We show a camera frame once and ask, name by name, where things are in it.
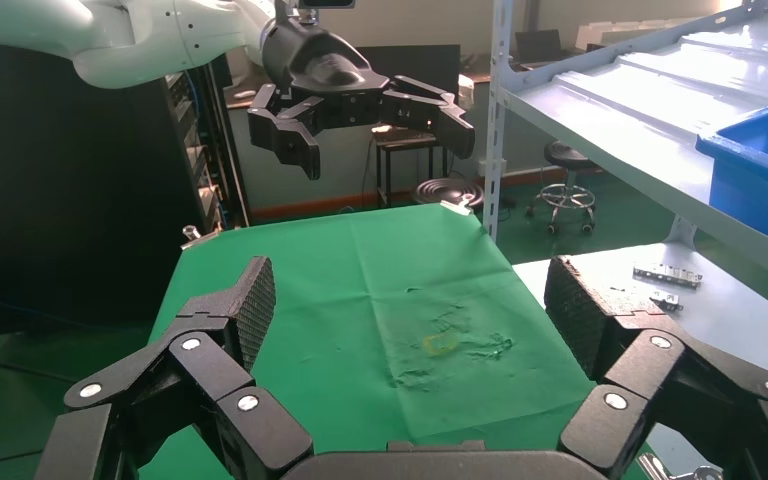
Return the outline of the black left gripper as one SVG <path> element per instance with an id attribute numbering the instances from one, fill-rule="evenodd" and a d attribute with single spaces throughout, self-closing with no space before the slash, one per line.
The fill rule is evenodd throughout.
<path id="1" fill-rule="evenodd" d="M 380 122 L 426 132 L 459 158 L 474 151 L 476 133 L 455 95 L 419 80 L 375 72 L 341 37 L 295 18 L 276 22 L 262 50 L 264 84 L 247 110 L 250 143 L 275 154 L 281 164 L 301 168 L 309 180 L 321 176 L 323 129 Z"/>

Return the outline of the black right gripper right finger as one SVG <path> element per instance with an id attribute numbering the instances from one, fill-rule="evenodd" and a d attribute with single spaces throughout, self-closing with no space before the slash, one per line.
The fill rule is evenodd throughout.
<path id="1" fill-rule="evenodd" d="M 689 334 L 650 299 L 548 267 L 545 309 L 595 386 L 559 446 L 622 477 L 652 428 L 679 432 L 726 479 L 768 479 L 768 370 Z"/>

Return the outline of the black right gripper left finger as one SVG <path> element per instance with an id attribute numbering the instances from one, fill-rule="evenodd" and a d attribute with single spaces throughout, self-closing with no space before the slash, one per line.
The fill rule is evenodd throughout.
<path id="1" fill-rule="evenodd" d="M 310 434 L 252 368 L 274 316 L 270 259 L 229 288 L 190 298 L 161 337 L 65 394 L 39 479 L 135 479 L 193 428 L 235 479 L 278 479 L 310 457 Z"/>

